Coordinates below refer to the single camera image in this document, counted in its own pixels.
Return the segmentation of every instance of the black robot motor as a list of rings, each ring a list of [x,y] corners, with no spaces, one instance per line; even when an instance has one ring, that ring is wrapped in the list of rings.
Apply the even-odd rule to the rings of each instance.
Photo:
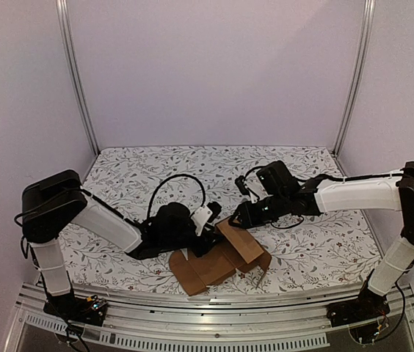
[[[257,202],[246,201],[241,203],[230,217],[230,225],[250,229],[276,222],[281,216],[292,215],[319,215],[313,204],[314,187],[302,187],[287,166],[282,161],[274,161],[267,166],[257,166],[256,172],[262,186],[269,197]],[[246,176],[236,178],[235,184],[243,195],[250,195],[245,181]]]

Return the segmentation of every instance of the table surface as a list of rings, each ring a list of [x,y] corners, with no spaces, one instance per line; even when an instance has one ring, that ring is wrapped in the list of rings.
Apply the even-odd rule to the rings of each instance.
[[[244,199],[234,185],[235,178],[254,166],[276,160],[284,161],[292,174],[301,178],[322,172],[340,175],[322,147],[124,147],[103,150],[84,187],[125,216],[143,220],[155,187],[170,175],[189,173],[203,182],[208,201],[221,204],[218,219],[223,219]],[[173,201],[194,210],[201,201],[200,190],[188,179],[170,181],[157,195],[153,213]],[[277,225],[294,221],[285,216]],[[257,286],[261,277],[257,268],[210,287],[205,295],[281,293],[351,284],[363,281],[381,260],[358,210],[306,217],[291,230],[266,225],[250,232],[272,255],[266,277]],[[170,271],[170,253],[134,260],[110,242],[72,224],[62,231],[60,243],[68,272],[76,283],[185,294]]]

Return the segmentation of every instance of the metal rail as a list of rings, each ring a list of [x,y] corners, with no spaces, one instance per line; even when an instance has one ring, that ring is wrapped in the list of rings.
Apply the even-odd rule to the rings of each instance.
[[[306,351],[329,345],[332,328],[326,318],[329,303],[353,298],[359,285],[344,285],[306,292],[251,296],[204,296],[133,293],[75,285],[76,295],[106,296],[109,309],[103,327],[85,326],[88,342],[131,351]],[[404,287],[407,309],[414,307],[409,286]],[[41,287],[25,284],[16,302],[17,334],[27,323],[55,334],[65,334],[59,318],[43,313],[46,295]],[[397,290],[388,294],[391,315],[402,309]],[[15,351],[10,334],[7,352]]]
[[[366,0],[364,11],[362,29],[360,31],[359,48],[357,51],[357,58],[355,60],[354,74],[352,77],[351,87],[347,95],[346,107],[342,117],[341,125],[339,126],[338,135],[336,137],[332,154],[338,157],[341,154],[344,140],[346,139],[349,124],[354,111],[357,94],[362,79],[363,67],[366,61],[368,51],[368,43],[370,42],[371,25],[374,19],[375,0]]]
[[[73,48],[73,38],[68,16],[67,0],[57,0],[57,14],[59,16],[60,31],[62,33],[65,57],[67,58],[68,69],[72,79],[73,91],[75,92],[76,103],[78,105],[81,121],[83,122],[84,132],[87,135],[88,143],[94,155],[99,155],[101,149],[96,139],[95,130],[92,126],[90,112],[84,96],[83,85],[81,84],[78,65],[76,63],[75,50]]]

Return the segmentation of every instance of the flattened cardboard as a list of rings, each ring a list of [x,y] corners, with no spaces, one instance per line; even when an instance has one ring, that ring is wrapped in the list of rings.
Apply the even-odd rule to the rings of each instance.
[[[189,296],[206,291],[209,285],[223,283],[236,273],[236,269],[247,273],[260,266],[264,273],[257,285],[266,276],[271,254],[248,231],[231,227],[227,219],[218,225],[217,231],[226,241],[217,244],[206,255],[197,258],[188,250],[186,259],[182,251],[171,254],[171,271]]]
[[[264,250],[257,240],[248,231],[240,229],[239,227],[230,226],[228,224],[228,218],[222,220],[215,226],[228,239],[228,242],[235,247],[236,251],[243,257],[247,264],[264,253]]]
[[[219,246],[215,246],[209,253],[197,258],[190,250],[187,251],[187,260],[200,279],[210,285],[235,274],[235,266],[223,254]]]
[[[170,268],[189,296],[207,291],[207,285],[187,262],[183,252],[176,251],[171,254]]]

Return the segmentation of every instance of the black cable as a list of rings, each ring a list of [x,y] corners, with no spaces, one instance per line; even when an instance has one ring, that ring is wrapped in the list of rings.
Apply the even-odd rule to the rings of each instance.
[[[248,177],[248,175],[249,175],[251,172],[253,172],[253,171],[255,171],[255,170],[262,169],[263,167],[266,167],[266,165],[254,166],[252,169],[249,169],[249,170],[246,172],[246,174],[244,174],[244,178]]]
[[[78,337],[78,340],[84,346],[84,349],[86,350],[86,352],[90,352],[90,348],[88,347],[87,343],[81,337],[81,334],[78,333],[77,331],[75,331],[75,328],[73,327],[73,325],[68,320],[63,319],[63,321],[65,322],[65,324],[67,324],[67,329],[66,329],[67,330],[67,344],[76,352],[85,352],[85,351],[79,350],[78,348],[76,348],[73,345],[73,342],[70,342],[70,333],[69,333],[69,331],[72,331],[76,335],[76,337]]]
[[[278,230],[289,230],[289,229],[293,229],[294,227],[299,226],[301,223],[304,222],[304,220],[305,219],[303,218],[303,216],[300,216],[299,221],[296,222],[295,224],[284,226],[284,227],[275,226],[274,224],[271,224],[271,226]]]
[[[109,210],[110,212],[112,212],[113,214],[115,214],[116,216],[120,217],[122,220],[124,220],[126,223],[136,227],[136,228],[140,228],[140,224],[134,220],[130,220],[129,218],[126,218],[120,211],[118,211],[117,209],[113,208],[111,205],[107,204],[106,202],[104,202],[101,198],[97,197],[96,195],[94,195],[93,193],[91,193],[90,191],[81,188],[80,191],[85,194],[86,196],[88,196],[89,198],[93,198],[96,202],[98,202],[99,204],[101,204],[102,206],[104,206],[107,210]]]
[[[398,285],[398,282],[395,282],[395,286],[396,286],[396,288],[398,289],[398,291],[401,293],[401,297],[403,298],[403,310],[402,310],[402,312],[401,312],[401,316],[399,317],[399,319],[398,319],[398,323],[396,323],[396,325],[395,325],[395,327],[393,328],[393,330],[391,330],[390,332],[388,332],[388,333],[387,333],[384,337],[377,338],[377,339],[375,340],[375,342],[382,341],[382,340],[384,340],[384,339],[389,338],[389,337],[392,335],[392,333],[394,333],[394,332],[395,332],[395,330],[398,328],[399,324],[401,324],[401,322],[402,322],[402,320],[403,320],[403,318],[404,318],[404,311],[406,310],[406,297],[404,297],[404,292],[403,292],[403,290],[400,288],[400,286]]]
[[[61,191],[59,193],[57,193],[56,195],[50,197],[49,199],[47,199],[45,202],[40,203],[37,207],[34,207],[32,209],[26,210],[23,213],[19,213],[17,216],[15,216],[13,218],[13,221],[15,222],[15,224],[17,224],[19,227],[23,227],[23,224],[20,223],[18,221],[19,218],[22,218],[26,215],[29,215],[31,213],[34,213],[36,210],[41,209],[41,207],[43,207],[44,205],[47,205],[50,202],[53,202],[55,199],[59,198],[60,196],[62,196],[63,194],[66,194],[68,192],[72,192],[72,191],[81,191],[80,188],[67,188],[64,191]]]
[[[21,253],[23,253],[23,257],[24,259],[28,259],[28,254],[29,254],[29,243],[26,240],[26,249],[24,249],[24,240],[26,240],[26,238],[23,236],[21,237]]]
[[[204,185],[199,181],[199,179],[195,176],[189,175],[189,174],[176,174],[176,175],[172,175],[169,176],[168,178],[165,178],[156,188],[155,191],[153,192],[153,194],[151,195],[150,198],[150,202],[148,203],[148,210],[147,210],[147,220],[150,218],[150,214],[151,214],[151,208],[153,207],[153,201],[155,200],[155,196],[158,193],[158,191],[160,190],[160,188],[167,182],[171,181],[173,178],[178,178],[178,177],[187,177],[190,178],[192,180],[194,180],[195,182],[197,182],[197,184],[200,187],[200,190],[202,191],[202,205],[201,207],[203,207],[206,203],[206,189],[204,188]]]

